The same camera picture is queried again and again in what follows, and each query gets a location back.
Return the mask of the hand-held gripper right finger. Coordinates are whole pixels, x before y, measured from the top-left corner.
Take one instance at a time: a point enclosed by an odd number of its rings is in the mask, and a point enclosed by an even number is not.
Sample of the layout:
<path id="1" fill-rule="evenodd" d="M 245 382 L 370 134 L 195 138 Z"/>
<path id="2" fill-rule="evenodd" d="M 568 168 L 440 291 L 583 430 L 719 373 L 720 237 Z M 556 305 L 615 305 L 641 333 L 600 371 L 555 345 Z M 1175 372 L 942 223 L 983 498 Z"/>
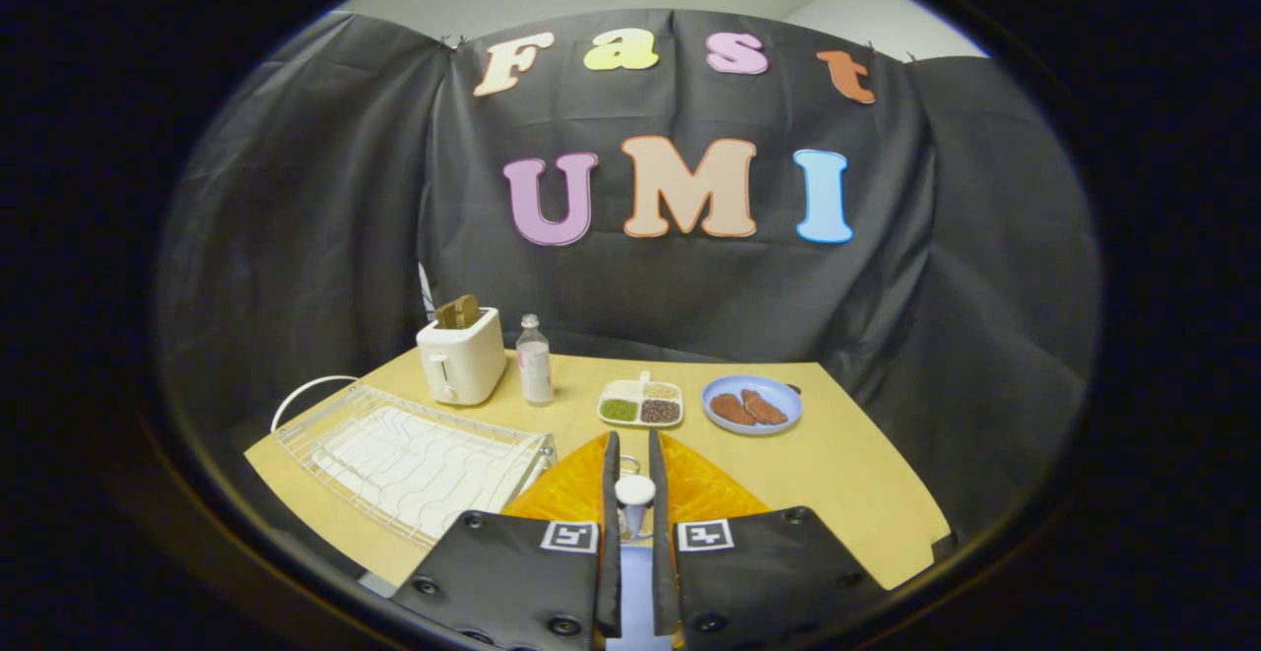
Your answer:
<path id="1" fill-rule="evenodd" d="M 798 650 L 886 594 L 815 510 L 770 510 L 676 437 L 649 434 L 656 632 L 678 650 Z"/>

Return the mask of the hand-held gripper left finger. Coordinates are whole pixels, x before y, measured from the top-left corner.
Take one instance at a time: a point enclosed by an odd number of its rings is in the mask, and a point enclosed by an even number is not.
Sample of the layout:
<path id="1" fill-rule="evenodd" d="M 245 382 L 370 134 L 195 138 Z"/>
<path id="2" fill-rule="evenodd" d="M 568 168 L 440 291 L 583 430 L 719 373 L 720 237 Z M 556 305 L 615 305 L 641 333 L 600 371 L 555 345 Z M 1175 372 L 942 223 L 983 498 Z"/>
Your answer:
<path id="1" fill-rule="evenodd" d="M 460 512 L 392 601 L 496 650 L 603 648 L 622 631 L 619 454 L 603 431 L 501 512 Z"/>

